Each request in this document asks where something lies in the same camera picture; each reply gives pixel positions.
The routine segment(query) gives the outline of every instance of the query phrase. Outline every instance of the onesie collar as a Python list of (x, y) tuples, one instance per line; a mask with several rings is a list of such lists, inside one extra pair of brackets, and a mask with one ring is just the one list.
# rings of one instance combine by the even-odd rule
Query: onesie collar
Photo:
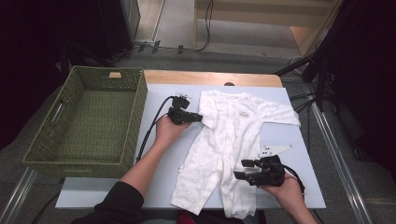
[(248, 96), (247, 93), (242, 92), (239, 94), (228, 94), (228, 93), (224, 93), (224, 92), (220, 92), (220, 91), (213, 91), (219, 98), (226, 100), (226, 101), (233, 101), (233, 102), (237, 102), (243, 98), (245, 98), (246, 96)]

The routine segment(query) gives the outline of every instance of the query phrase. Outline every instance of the basket handle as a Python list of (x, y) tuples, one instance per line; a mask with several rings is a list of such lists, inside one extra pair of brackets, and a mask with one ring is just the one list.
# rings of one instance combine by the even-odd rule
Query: basket handle
[(120, 78), (121, 77), (121, 73), (120, 72), (110, 72), (108, 77), (110, 77), (110, 78)]
[(64, 111), (64, 102), (61, 101), (58, 107), (56, 108), (55, 114), (52, 117), (52, 123), (56, 123), (56, 121), (58, 121), (63, 111)]

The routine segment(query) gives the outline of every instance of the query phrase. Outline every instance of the black cable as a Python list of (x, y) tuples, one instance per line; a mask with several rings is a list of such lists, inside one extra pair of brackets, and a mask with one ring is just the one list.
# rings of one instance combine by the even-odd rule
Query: black cable
[(123, 59), (123, 58), (125, 57), (125, 55), (126, 55), (127, 53), (129, 53), (129, 52), (124, 52), (123, 54), (121, 54), (121, 56), (120, 56), (118, 59), (112, 61), (112, 63), (117, 63), (117, 62), (119, 62), (121, 59)]
[(287, 166), (287, 165), (284, 165), (284, 164), (282, 164), (283, 165), (283, 167), (285, 168), (285, 169), (287, 169), (292, 175), (294, 175), (294, 177), (296, 177), (296, 179), (297, 179), (297, 182), (298, 182), (298, 185), (300, 186), (300, 190), (301, 190), (301, 193), (302, 194), (304, 194), (304, 192), (305, 192), (305, 186), (304, 186), (304, 184), (303, 184), (303, 181), (300, 179), (300, 177), (297, 175), (297, 172), (295, 172), (293, 169), (291, 169), (289, 166)]
[(143, 139), (143, 142), (142, 142), (142, 146), (140, 147), (140, 150), (139, 150), (139, 154), (138, 154), (138, 156), (136, 157), (136, 162), (140, 161), (140, 159), (142, 158), (142, 153), (143, 153), (143, 150), (145, 149), (146, 143), (147, 143), (147, 141), (148, 141), (148, 139), (149, 139), (149, 135), (150, 135), (150, 133), (151, 133), (151, 129), (152, 129), (152, 128), (154, 127), (154, 125), (157, 123), (157, 121), (158, 121), (157, 118), (158, 118), (158, 116), (160, 115), (161, 110), (163, 110), (163, 106), (165, 105), (165, 103), (166, 103), (169, 99), (173, 99), (173, 98), (175, 98), (175, 97), (174, 97), (174, 96), (169, 96), (169, 97), (167, 97), (167, 98), (163, 101), (163, 103), (161, 104), (160, 109), (158, 110), (157, 114), (156, 114), (155, 117), (154, 117), (154, 120), (151, 122), (151, 126), (149, 127), (148, 131), (146, 132), (145, 138)]
[(319, 219), (320, 223), (321, 223), (321, 224), (324, 224), (324, 222), (323, 222), (323, 220), (320, 218), (320, 216), (319, 216), (317, 210), (314, 210), (314, 214), (315, 214), (315, 216)]
[(300, 114), (300, 112), (301, 112), (306, 106), (312, 105), (316, 100), (317, 100), (316, 97), (314, 97), (314, 98), (312, 98), (312, 99), (310, 99), (310, 100), (308, 100), (308, 101), (306, 101), (306, 102), (304, 102), (304, 103), (302, 103), (302, 104), (300, 104), (300, 105), (297, 105), (297, 106), (294, 107), (293, 109), (296, 111), (297, 114)]
[(310, 135), (311, 135), (311, 131), (310, 131), (310, 126), (311, 126), (311, 121), (310, 121), (310, 116), (309, 116), (309, 111), (311, 110), (311, 106), (312, 106), (312, 104), (313, 103), (311, 103), (311, 105), (308, 107), (308, 110), (306, 111), (306, 116), (307, 116), (307, 119), (308, 119), (308, 122), (307, 122), (307, 128), (308, 128), (308, 130), (307, 130), (307, 146), (308, 146), (308, 149), (307, 149), (307, 152), (308, 152), (308, 155), (311, 153), (311, 137), (310, 137)]
[(295, 99), (299, 99), (299, 98), (303, 98), (303, 97), (311, 96), (311, 95), (315, 95), (315, 94), (316, 94), (315, 92), (311, 92), (311, 93), (304, 93), (304, 94), (294, 95), (294, 96), (290, 97), (290, 100), (292, 101), (292, 100), (295, 100)]
[[(209, 21), (207, 21), (207, 15), (210, 9), (210, 16), (209, 16)], [(204, 44), (203, 47), (200, 49), (196, 49), (195, 51), (201, 51), (207, 48), (210, 43), (210, 22), (212, 21), (212, 13), (213, 13), (213, 0), (210, 0), (209, 5), (207, 6), (206, 9), (206, 14), (205, 14), (205, 25), (206, 25), (206, 43)]]
[(61, 194), (61, 192), (59, 191), (59, 192), (56, 193), (52, 198), (50, 198), (49, 201), (47, 201), (47, 203), (43, 206), (43, 208), (41, 208), (40, 212), (38, 212), (38, 214), (35, 216), (35, 219), (32, 221), (32, 224), (38, 223), (38, 221), (40, 220), (40, 218), (43, 216), (44, 212), (46, 211), (47, 207), (48, 207), (56, 198), (58, 198), (60, 194)]
[[(258, 161), (257, 163), (255, 163), (255, 164), (256, 164), (256, 166), (262, 168), (262, 164), (260, 164), (259, 161)], [(294, 171), (293, 169), (291, 169), (289, 166), (287, 166), (287, 165), (285, 165), (285, 164), (282, 164), (282, 163), (265, 163), (264, 165), (265, 165), (265, 166), (281, 166), (281, 167), (283, 167), (284, 169), (288, 170), (288, 171), (290, 172), (291, 175), (294, 175), (294, 177), (296, 177), (297, 182), (298, 182), (298, 184), (299, 184), (299, 186), (300, 186), (301, 193), (304, 194), (304, 192), (305, 192), (305, 186), (304, 186), (304, 184), (303, 184), (303, 181), (300, 179), (300, 177), (298, 176), (297, 172), (295, 172), (295, 171)]]

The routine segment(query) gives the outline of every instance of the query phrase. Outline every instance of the onesie sleeve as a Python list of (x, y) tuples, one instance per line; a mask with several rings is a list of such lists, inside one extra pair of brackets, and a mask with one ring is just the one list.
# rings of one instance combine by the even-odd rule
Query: onesie sleeve
[(199, 114), (203, 116), (202, 123), (210, 129), (216, 128), (218, 111), (211, 91), (202, 91), (199, 101)]
[(251, 99), (262, 122), (293, 124), (300, 127), (298, 114), (290, 105), (282, 105), (253, 96)]

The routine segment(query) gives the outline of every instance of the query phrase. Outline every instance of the green wicker basket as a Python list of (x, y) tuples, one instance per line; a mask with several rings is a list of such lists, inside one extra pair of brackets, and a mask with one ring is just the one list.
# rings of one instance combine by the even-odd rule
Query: green wicker basket
[(121, 177), (147, 92), (143, 69), (75, 66), (22, 162), (56, 177)]

